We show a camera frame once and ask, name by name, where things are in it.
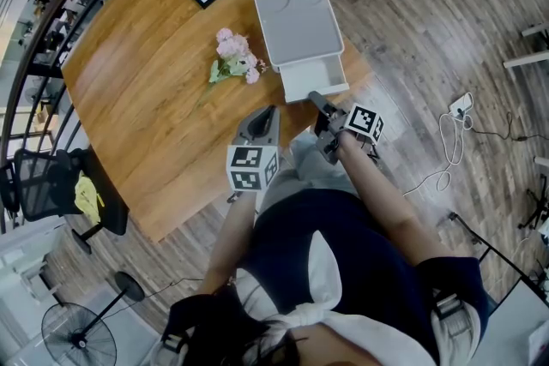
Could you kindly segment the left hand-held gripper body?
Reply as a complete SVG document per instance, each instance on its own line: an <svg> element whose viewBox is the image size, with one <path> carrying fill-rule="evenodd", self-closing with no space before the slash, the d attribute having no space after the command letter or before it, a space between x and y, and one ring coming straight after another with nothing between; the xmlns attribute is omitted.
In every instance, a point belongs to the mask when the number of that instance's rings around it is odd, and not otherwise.
<svg viewBox="0 0 549 366"><path fill-rule="evenodd" d="M226 174L233 193L265 192L279 171L277 146L230 145Z"/></svg>

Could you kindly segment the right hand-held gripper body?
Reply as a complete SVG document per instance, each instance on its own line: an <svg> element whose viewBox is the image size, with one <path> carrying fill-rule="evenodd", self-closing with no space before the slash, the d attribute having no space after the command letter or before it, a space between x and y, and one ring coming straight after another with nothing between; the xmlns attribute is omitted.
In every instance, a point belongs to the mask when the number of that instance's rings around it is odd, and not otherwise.
<svg viewBox="0 0 549 366"><path fill-rule="evenodd" d="M339 146L339 135L347 131L361 143L370 146L367 155L377 162L377 144L383 132L384 122L379 114L355 103L349 112L337 119L327 119L319 112L314 133L317 136L317 149L331 165L338 162L336 151Z"/></svg>

